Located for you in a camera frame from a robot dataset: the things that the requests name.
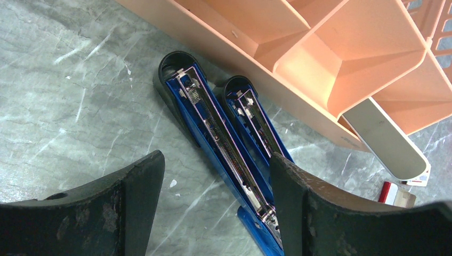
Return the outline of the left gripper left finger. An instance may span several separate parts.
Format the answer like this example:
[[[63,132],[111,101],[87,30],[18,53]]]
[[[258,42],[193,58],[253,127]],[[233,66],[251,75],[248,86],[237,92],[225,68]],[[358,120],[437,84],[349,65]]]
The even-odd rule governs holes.
[[[1,255],[145,255],[164,172],[155,150],[46,199],[1,204]]]

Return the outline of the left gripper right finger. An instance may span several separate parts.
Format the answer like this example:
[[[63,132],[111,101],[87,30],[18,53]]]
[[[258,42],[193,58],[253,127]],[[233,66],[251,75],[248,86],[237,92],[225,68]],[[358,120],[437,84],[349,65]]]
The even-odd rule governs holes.
[[[401,208],[356,196],[270,158],[286,255],[451,255],[451,202]]]

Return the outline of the blue stapler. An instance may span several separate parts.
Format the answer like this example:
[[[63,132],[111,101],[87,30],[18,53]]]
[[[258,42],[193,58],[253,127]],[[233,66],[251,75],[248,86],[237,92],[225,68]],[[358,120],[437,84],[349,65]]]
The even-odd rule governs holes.
[[[238,136],[257,160],[269,164],[272,153],[278,152],[293,161],[247,77],[230,77],[222,84],[218,97]]]
[[[156,71],[155,87],[240,203],[237,214],[263,254],[283,255],[269,177],[252,159],[198,61],[184,51],[165,55]]]

